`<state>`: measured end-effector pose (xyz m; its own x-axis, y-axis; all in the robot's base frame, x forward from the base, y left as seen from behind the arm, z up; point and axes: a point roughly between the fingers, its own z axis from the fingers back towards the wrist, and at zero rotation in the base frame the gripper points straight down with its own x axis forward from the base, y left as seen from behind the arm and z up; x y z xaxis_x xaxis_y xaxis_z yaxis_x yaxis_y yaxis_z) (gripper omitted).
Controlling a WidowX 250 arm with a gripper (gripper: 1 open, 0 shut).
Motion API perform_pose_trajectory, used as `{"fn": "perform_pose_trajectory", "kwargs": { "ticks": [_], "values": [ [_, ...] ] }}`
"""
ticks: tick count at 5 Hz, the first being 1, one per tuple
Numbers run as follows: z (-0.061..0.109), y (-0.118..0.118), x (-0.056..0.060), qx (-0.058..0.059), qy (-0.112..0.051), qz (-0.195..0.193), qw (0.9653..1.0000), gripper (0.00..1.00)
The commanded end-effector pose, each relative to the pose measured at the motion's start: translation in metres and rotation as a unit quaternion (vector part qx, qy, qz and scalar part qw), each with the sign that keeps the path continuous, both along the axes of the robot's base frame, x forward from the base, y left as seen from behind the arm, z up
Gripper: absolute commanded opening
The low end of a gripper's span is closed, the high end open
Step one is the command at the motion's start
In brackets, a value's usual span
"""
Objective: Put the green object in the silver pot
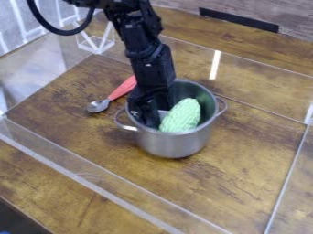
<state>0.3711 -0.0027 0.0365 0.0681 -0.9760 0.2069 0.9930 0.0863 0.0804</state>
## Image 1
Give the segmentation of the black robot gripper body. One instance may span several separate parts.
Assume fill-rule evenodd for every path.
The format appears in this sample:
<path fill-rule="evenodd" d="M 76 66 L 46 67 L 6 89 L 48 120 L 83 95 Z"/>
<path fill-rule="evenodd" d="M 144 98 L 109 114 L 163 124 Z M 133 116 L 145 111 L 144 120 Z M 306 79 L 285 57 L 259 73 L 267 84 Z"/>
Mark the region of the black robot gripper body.
<path fill-rule="evenodd" d="M 143 100 L 153 98 L 160 90 L 168 90 L 176 78 L 169 47 L 160 44 L 152 54 L 143 59 L 132 59 L 131 66 L 136 86 L 129 98 Z"/>

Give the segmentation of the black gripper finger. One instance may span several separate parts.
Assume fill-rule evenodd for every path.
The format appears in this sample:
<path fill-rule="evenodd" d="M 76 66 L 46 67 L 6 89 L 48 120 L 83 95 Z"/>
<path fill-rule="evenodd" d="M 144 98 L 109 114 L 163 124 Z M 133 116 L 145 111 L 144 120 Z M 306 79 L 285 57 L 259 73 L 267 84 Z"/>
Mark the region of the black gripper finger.
<path fill-rule="evenodd" d="M 156 100 L 153 98 L 147 98 L 143 100 L 129 98 L 127 104 L 128 111 L 135 120 L 147 127 L 156 129 L 160 124 Z"/>
<path fill-rule="evenodd" d="M 156 106 L 161 111 L 169 111 L 173 106 L 172 93 L 169 90 L 160 90 L 156 94 Z"/>

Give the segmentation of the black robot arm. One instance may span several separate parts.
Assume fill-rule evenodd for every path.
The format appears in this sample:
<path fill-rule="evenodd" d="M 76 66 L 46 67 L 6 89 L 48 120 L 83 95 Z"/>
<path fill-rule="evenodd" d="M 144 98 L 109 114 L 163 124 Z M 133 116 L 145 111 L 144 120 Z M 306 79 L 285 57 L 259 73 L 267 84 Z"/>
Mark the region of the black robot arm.
<path fill-rule="evenodd" d="M 64 0 L 76 7 L 104 11 L 124 43 L 124 56 L 135 74 L 128 111 L 151 128 L 160 124 L 157 110 L 172 107 L 169 88 L 176 78 L 169 47 L 160 41 L 161 19 L 149 0 Z"/>

